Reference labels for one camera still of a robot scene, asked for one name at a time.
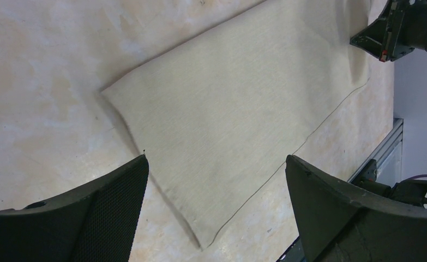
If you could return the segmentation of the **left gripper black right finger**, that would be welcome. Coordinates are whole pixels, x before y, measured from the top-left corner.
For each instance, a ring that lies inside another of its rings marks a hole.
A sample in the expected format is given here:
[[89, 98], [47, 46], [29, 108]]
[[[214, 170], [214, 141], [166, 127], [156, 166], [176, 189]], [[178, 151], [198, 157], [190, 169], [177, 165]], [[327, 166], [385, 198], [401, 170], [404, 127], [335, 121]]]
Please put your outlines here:
[[427, 261], [427, 209], [289, 155], [286, 181], [306, 261]]

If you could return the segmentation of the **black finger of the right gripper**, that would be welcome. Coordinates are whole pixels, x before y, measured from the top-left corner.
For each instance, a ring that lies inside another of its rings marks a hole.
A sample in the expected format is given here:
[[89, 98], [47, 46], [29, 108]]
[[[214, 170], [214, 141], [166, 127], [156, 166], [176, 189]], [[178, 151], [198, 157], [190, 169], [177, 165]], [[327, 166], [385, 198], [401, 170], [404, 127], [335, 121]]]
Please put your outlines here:
[[360, 48], [378, 60], [391, 60], [389, 44], [391, 24], [386, 18], [378, 18], [350, 39], [350, 44]]

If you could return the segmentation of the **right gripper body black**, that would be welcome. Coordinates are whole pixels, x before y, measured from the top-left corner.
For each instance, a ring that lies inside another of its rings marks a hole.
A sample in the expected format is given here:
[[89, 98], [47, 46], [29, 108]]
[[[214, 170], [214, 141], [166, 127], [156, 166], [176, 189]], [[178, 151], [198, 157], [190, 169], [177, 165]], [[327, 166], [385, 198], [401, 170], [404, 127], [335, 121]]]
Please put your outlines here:
[[396, 61], [418, 49], [427, 52], [427, 1], [388, 1], [381, 61]]

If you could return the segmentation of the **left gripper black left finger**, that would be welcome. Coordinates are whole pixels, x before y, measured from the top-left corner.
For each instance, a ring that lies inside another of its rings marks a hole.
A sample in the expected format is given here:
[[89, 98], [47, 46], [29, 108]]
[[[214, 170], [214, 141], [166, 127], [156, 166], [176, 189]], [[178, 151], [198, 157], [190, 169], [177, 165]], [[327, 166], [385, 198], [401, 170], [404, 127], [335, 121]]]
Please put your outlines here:
[[0, 261], [128, 261], [148, 176], [140, 155], [60, 195], [0, 210]]

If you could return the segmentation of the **beige cloth napkin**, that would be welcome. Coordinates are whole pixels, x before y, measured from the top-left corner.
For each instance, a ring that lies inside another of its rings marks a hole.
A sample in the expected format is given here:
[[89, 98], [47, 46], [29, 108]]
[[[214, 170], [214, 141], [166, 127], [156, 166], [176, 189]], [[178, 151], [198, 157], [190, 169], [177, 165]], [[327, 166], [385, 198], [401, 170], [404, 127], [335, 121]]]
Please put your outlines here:
[[103, 91], [201, 249], [369, 77], [370, 1], [264, 1]]

